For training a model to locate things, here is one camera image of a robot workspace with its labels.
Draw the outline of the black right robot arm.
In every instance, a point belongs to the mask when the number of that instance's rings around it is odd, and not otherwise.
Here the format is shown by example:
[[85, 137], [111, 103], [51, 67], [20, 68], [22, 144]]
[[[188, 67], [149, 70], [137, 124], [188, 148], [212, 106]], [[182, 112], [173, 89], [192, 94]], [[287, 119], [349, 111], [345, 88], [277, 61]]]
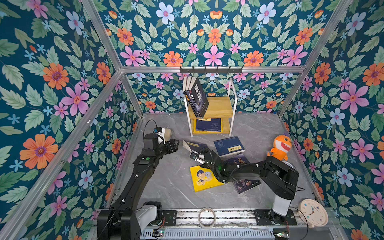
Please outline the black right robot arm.
[[275, 194], [272, 209], [267, 214], [254, 212], [256, 217], [275, 224], [287, 223], [287, 215], [298, 188], [299, 172], [273, 156], [257, 163], [226, 163], [213, 151], [203, 148], [191, 154], [191, 159], [201, 168], [212, 172], [213, 177], [223, 184], [240, 180], [264, 182]]

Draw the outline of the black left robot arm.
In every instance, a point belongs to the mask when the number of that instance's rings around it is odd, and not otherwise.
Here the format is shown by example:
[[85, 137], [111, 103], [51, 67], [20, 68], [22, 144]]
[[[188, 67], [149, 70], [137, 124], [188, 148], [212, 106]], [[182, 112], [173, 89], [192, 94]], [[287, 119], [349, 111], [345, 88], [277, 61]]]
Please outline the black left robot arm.
[[179, 140], [165, 140], [159, 134], [147, 134], [144, 147], [134, 162], [133, 173], [118, 199], [97, 218], [99, 240], [139, 240], [141, 232], [158, 217], [158, 204], [138, 209], [142, 193], [163, 156], [177, 152]]

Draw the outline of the navy book small label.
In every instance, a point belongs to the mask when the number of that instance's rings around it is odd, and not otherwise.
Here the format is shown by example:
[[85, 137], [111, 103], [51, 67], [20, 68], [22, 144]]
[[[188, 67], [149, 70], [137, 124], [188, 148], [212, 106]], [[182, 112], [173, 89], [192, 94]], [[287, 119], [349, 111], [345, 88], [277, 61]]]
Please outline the navy book small label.
[[214, 144], [217, 154], [221, 158], [229, 158], [245, 151], [243, 144], [237, 136], [216, 140]]

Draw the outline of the dark blue yellow-label book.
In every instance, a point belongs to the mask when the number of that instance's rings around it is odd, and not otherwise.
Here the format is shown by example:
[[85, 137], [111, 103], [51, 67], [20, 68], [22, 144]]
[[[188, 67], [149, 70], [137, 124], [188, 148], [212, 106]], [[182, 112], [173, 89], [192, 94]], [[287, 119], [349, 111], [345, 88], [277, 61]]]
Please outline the dark blue yellow-label book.
[[183, 141], [183, 147], [187, 149], [189, 152], [198, 153], [201, 149], [208, 148], [206, 144]]

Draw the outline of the black wolf cover book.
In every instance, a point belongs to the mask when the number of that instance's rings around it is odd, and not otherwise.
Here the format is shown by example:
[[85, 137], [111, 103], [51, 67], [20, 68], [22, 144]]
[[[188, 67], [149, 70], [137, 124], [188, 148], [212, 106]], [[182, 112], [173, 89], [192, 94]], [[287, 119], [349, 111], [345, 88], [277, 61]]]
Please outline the black wolf cover book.
[[209, 101], [197, 77], [187, 77], [184, 93], [195, 116], [203, 119], [207, 112]]

